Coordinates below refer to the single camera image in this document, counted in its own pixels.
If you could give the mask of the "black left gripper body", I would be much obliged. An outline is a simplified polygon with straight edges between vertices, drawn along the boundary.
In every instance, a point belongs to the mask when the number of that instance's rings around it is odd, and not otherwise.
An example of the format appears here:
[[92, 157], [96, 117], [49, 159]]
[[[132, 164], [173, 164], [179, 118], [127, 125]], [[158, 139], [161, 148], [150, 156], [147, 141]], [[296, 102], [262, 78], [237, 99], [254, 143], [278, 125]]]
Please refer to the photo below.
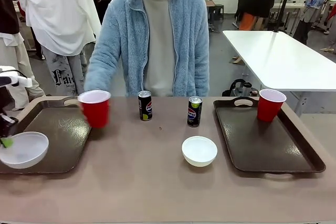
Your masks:
[[6, 87], [1, 87], [1, 138], [10, 136], [19, 122], [17, 118], [8, 116], [4, 110], [11, 102], [12, 98]]

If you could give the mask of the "person's right hand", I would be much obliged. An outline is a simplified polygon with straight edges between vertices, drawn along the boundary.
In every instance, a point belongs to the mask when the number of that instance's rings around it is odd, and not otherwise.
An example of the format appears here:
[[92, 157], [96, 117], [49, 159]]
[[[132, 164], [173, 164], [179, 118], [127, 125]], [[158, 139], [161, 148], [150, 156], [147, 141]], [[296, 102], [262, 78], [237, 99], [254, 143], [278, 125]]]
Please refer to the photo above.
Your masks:
[[83, 118], [84, 118], [87, 122], [89, 122], [88, 119], [87, 119], [87, 117], [86, 117], [86, 115], [85, 115], [85, 112], [84, 112], [82, 103], [79, 102], [79, 101], [78, 101], [78, 107], [80, 108], [80, 111], [81, 111], [81, 114], [83, 115]]

